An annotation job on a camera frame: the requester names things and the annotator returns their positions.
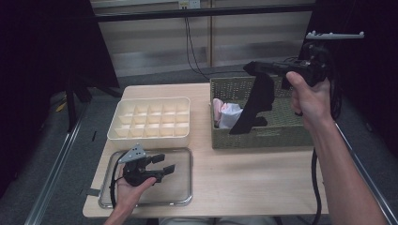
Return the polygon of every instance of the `green woven basket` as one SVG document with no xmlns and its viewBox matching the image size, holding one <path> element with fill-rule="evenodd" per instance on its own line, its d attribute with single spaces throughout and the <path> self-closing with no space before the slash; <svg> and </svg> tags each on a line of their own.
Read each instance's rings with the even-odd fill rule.
<svg viewBox="0 0 398 225">
<path fill-rule="evenodd" d="M 217 78 L 210 80 L 211 140 L 214 149 L 310 146 L 313 141 L 304 128 L 301 118 L 290 109 L 292 90 L 281 89 L 282 78 L 275 82 L 275 101 L 272 111 L 261 112 L 268 120 L 266 127 L 253 127 L 248 134 L 230 135 L 230 128 L 217 128 L 214 125 L 213 98 L 223 102 L 237 103 L 243 108 L 251 93 L 254 77 Z"/>
</svg>

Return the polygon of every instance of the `power outlet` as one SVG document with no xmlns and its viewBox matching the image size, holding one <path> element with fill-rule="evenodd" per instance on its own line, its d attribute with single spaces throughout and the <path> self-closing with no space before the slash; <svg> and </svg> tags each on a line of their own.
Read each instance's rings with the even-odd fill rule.
<svg viewBox="0 0 398 225">
<path fill-rule="evenodd" d="M 190 8 L 200 8 L 200 0 L 190 0 Z"/>
<path fill-rule="evenodd" d="M 188 8 L 190 8 L 190 1 L 189 0 L 180 0 L 180 1 L 178 1 L 178 8 L 179 9 L 188 9 Z"/>
</svg>

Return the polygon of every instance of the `wooden table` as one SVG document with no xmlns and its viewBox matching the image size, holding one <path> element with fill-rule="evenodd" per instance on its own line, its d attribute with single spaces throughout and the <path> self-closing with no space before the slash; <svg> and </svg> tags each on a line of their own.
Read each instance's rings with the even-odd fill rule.
<svg viewBox="0 0 398 225">
<path fill-rule="evenodd" d="M 133 217 L 221 217 L 310 215 L 316 212 L 311 180 L 311 146 L 223 149 L 211 147 L 209 83 L 129 86 L 123 98 L 187 97 L 191 100 L 192 200 L 186 206 L 148 206 Z M 110 156 L 119 151 L 108 140 L 92 188 L 100 189 Z M 320 169 L 318 186 L 323 214 L 328 213 Z M 108 217 L 98 197 L 87 196 L 83 213 Z"/>
</svg>

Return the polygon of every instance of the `human arm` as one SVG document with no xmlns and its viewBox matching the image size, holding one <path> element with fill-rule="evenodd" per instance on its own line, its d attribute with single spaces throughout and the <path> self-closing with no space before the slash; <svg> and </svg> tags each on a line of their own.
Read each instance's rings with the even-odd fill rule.
<svg viewBox="0 0 398 225">
<path fill-rule="evenodd" d="M 314 141 L 333 224 L 386 224 L 330 115 L 329 81 L 310 87 L 295 72 L 286 77 L 294 87 L 292 109 L 303 113 Z"/>
<path fill-rule="evenodd" d="M 150 177 L 144 181 L 138 187 L 133 187 L 125 178 L 119 179 L 117 183 L 117 200 L 116 207 L 108 219 L 105 221 L 105 225 L 117 225 L 123 224 L 123 222 L 131 215 L 135 205 L 137 205 L 140 200 L 141 195 L 149 187 L 155 184 L 156 178 Z"/>
</svg>

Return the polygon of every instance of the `divided storage box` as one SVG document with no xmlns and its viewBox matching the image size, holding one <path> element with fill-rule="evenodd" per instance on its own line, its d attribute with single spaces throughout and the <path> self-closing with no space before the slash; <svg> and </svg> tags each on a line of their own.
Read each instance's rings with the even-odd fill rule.
<svg viewBox="0 0 398 225">
<path fill-rule="evenodd" d="M 108 131 L 120 150 L 136 143 L 145 149 L 188 146 L 190 100 L 187 97 L 121 100 Z"/>
<path fill-rule="evenodd" d="M 211 141 L 214 149 L 310 146 L 313 141 L 304 128 L 301 117 L 290 108 L 292 90 L 281 89 L 282 78 L 273 78 L 275 82 L 275 100 L 272 111 L 261 112 L 268 124 L 265 127 L 253 127 L 248 134 L 230 135 L 230 128 L 214 126 L 213 98 L 226 103 L 237 103 L 243 108 L 251 93 L 254 77 L 218 78 L 210 80 Z"/>
</svg>

